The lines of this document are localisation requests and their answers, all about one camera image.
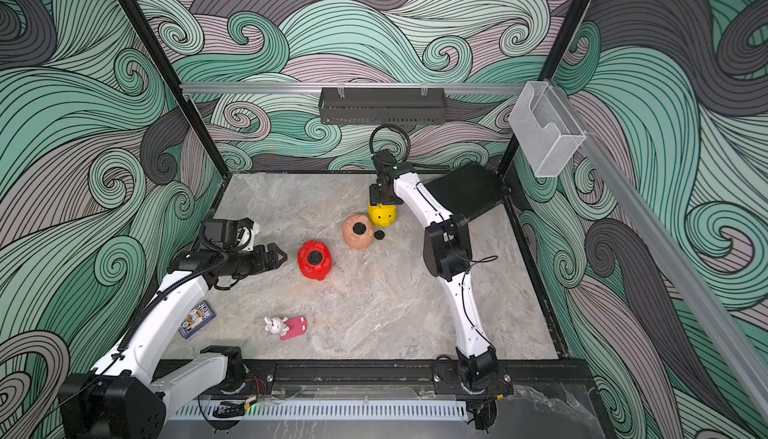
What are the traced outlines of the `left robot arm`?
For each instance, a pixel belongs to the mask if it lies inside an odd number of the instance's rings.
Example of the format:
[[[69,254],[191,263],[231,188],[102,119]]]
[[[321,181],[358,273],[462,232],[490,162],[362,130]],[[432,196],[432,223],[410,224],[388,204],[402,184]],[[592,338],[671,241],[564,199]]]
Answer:
[[[176,255],[148,304],[119,341],[91,367],[69,375],[58,392],[68,438],[156,438],[167,420],[211,388],[237,394],[249,370],[235,346],[208,346],[166,376],[155,371],[193,307],[218,289],[222,276],[238,282],[280,268],[286,253],[256,241],[249,218],[211,219],[198,246]]]

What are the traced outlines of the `peach piggy bank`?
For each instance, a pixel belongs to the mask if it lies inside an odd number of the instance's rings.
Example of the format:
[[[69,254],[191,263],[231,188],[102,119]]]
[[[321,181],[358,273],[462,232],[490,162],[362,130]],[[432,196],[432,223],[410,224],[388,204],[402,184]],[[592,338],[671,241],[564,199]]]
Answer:
[[[373,224],[365,214],[353,214],[342,224],[346,244],[355,250],[366,250],[375,240]]]

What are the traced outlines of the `red piggy bank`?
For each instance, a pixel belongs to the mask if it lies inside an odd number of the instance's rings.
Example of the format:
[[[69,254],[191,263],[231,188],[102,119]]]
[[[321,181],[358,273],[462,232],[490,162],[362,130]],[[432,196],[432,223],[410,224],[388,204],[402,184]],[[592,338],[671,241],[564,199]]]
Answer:
[[[297,253],[301,274],[316,281],[323,281],[331,272],[333,260],[329,248],[320,241],[306,241]]]

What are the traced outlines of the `yellow piggy bank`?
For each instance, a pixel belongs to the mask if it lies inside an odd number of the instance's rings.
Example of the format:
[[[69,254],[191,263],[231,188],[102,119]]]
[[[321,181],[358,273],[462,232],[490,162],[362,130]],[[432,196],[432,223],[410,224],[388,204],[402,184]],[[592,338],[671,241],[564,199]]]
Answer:
[[[397,218],[397,207],[387,204],[368,205],[368,216],[371,223],[377,227],[390,226]]]

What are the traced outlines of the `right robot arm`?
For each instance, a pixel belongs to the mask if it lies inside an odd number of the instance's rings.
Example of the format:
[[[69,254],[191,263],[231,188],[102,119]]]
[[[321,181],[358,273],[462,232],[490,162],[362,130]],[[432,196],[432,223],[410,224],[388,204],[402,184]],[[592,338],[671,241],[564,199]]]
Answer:
[[[469,223],[489,211],[505,194],[503,184],[477,163],[424,181],[408,162],[387,150],[371,155],[376,183],[370,199],[382,205],[406,205],[424,228],[423,260],[439,279],[456,332],[457,371],[463,387],[483,392],[498,371],[496,348],[486,337],[474,299]]]

